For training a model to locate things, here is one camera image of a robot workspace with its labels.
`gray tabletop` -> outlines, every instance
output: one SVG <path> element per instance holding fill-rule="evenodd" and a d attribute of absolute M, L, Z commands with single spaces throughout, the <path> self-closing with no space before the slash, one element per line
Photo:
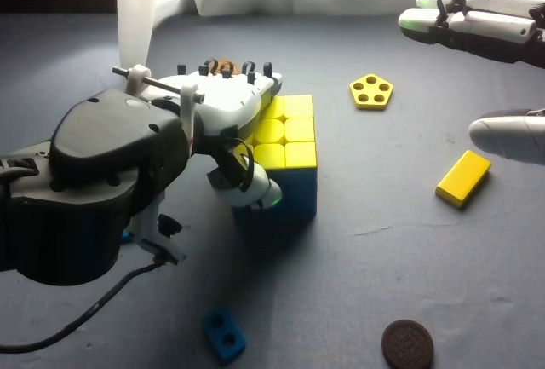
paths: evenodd
<path fill-rule="evenodd" d="M 465 211 L 434 195 L 475 150 L 472 120 L 543 107 L 543 71 L 413 43 L 394 17 L 178 17 L 154 32 L 147 65 L 160 78 L 209 57 L 271 61 L 284 95 L 314 95 L 313 223 L 241 234 L 206 180 L 213 160 L 193 158 L 162 209 L 186 226 L 175 237 L 186 262 L 139 277 L 64 341 L 0 356 L 0 367 L 217 367 L 199 320 L 221 304 L 248 339 L 233 368 L 386 368 L 381 336 L 397 319 L 431 332 L 438 369 L 545 367 L 544 169 L 481 153 L 490 179 Z M 122 87 L 116 64 L 114 16 L 0 16 L 0 153 Z M 359 111 L 348 94 L 370 72 L 394 85 L 384 112 Z M 67 288 L 1 274 L 0 343 L 58 331 L 150 259 L 126 245 L 108 274 Z"/>

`robotic hand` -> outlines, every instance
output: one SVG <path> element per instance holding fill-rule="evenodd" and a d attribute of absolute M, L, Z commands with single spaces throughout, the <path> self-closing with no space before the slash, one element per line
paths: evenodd
<path fill-rule="evenodd" d="M 402 33 L 496 61 L 545 68 L 545 0 L 416 0 Z M 545 164 L 545 111 L 488 113 L 469 127 L 473 143 L 507 159 Z"/>
<path fill-rule="evenodd" d="M 125 92 L 106 90 L 74 106 L 51 141 L 0 159 L 0 270 L 17 269 L 50 285 L 77 285 L 107 272 L 117 260 L 123 230 L 165 262 L 185 258 L 170 239 L 181 230 L 158 214 L 164 189 L 193 154 L 218 168 L 208 174 L 232 206 L 263 209 L 281 191 L 253 160 L 232 148 L 244 143 L 261 109 L 280 91 L 282 76 L 265 64 L 232 66 L 159 81 L 143 66 L 115 73 Z"/>

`yellow pentagon block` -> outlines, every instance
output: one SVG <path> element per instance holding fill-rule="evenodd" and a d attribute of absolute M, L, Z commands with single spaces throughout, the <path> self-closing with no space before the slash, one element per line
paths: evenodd
<path fill-rule="evenodd" d="M 254 149 L 254 159 L 265 170 L 283 169 L 286 167 L 284 146 L 276 143 L 256 146 Z"/>
<path fill-rule="evenodd" d="M 316 167 L 316 143 L 313 141 L 302 141 L 297 143 L 286 143 L 286 167 L 309 168 Z"/>
<path fill-rule="evenodd" d="M 435 194 L 460 208 L 491 166 L 491 162 L 467 150 L 435 188 Z"/>
<path fill-rule="evenodd" d="M 248 147 L 250 148 L 250 150 L 252 152 L 254 152 L 254 147 L 251 146 L 251 145 L 248 145 Z M 242 159 L 242 155 L 244 156 L 248 156 L 248 151 L 246 150 L 246 146 L 243 145 L 243 144 L 240 144 L 240 145 L 237 145 L 234 150 L 232 151 L 232 153 L 235 155 L 235 158 L 237 158 L 238 162 L 242 165 L 246 165 L 246 162 L 243 161 Z"/>
<path fill-rule="evenodd" d="M 314 141 L 314 118 L 288 118 L 284 124 L 286 142 Z"/>
<path fill-rule="evenodd" d="M 261 113 L 261 119 L 278 119 L 284 121 L 284 97 L 276 96 L 271 104 Z"/>
<path fill-rule="evenodd" d="M 312 95 L 292 95 L 284 97 L 284 116 L 286 117 L 286 119 L 312 115 Z"/>
<path fill-rule="evenodd" d="M 263 119 L 254 132 L 254 146 L 265 143 L 284 144 L 284 124 L 277 119 Z"/>
<path fill-rule="evenodd" d="M 370 73 L 350 84 L 350 92 L 358 109 L 386 109 L 393 85 Z"/>

